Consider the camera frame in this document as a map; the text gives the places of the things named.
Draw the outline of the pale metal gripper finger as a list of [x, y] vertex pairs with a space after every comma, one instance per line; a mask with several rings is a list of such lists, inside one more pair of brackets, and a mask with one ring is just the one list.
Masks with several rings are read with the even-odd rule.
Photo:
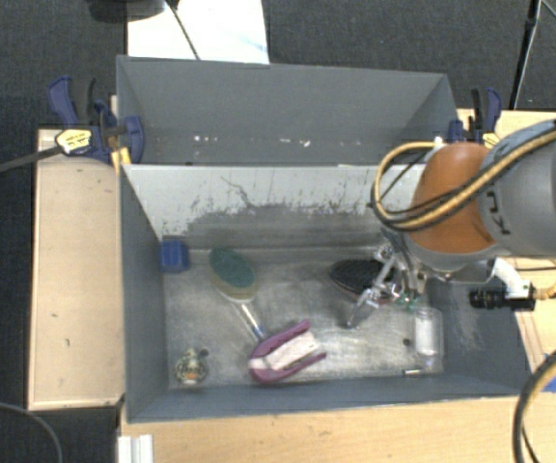
[[400, 287], [395, 283], [371, 286], [368, 289], [367, 304], [374, 309], [395, 303], [400, 298]]
[[377, 295], [371, 288], [365, 289], [356, 299], [347, 317], [347, 327], [349, 329], [357, 327], [373, 312], [377, 310]]

